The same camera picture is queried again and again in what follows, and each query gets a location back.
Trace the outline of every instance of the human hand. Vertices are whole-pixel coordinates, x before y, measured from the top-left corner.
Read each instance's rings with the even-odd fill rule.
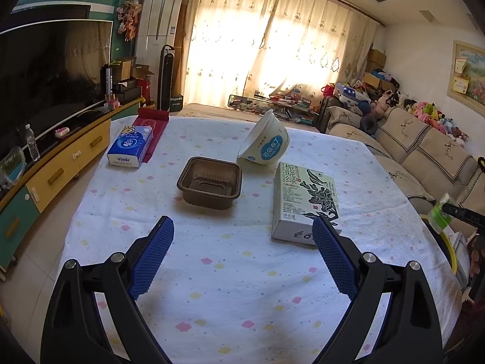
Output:
[[[471,265],[470,265],[471,277],[480,273],[479,261],[481,258],[485,257],[485,249],[482,249],[481,251],[477,249],[477,240],[478,239],[474,239],[473,242],[471,243],[471,246],[473,247],[473,252],[471,253]]]

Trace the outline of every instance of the beige sofa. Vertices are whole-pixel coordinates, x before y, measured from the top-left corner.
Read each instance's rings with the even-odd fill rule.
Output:
[[[419,214],[428,214],[445,193],[459,206],[485,214],[485,173],[465,149],[400,108],[387,110],[375,139],[359,129],[360,119],[330,106],[324,132],[364,143]],[[459,220],[452,228],[466,236],[474,232]]]

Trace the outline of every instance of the painting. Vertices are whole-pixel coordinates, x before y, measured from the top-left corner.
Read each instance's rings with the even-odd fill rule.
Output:
[[[448,96],[485,116],[485,49],[453,42]]]

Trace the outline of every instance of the television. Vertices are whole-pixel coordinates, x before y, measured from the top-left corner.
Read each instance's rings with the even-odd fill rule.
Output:
[[[0,32],[0,159],[104,101],[112,22],[52,20]]]

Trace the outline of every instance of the silver bolt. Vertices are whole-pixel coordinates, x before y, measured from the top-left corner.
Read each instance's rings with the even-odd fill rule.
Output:
[[[124,258],[125,258],[125,255],[123,253],[116,252],[111,255],[110,260],[112,262],[120,262],[120,261],[123,261]]]
[[[76,260],[73,260],[73,259],[71,259],[71,260],[67,260],[67,261],[64,263],[64,267],[65,267],[66,269],[72,269],[72,268],[74,268],[75,266],[76,266]]]
[[[421,265],[417,261],[410,262],[409,266],[415,271],[419,271],[421,269]]]
[[[373,253],[367,252],[367,253],[364,253],[364,260],[367,262],[375,262],[377,258]]]

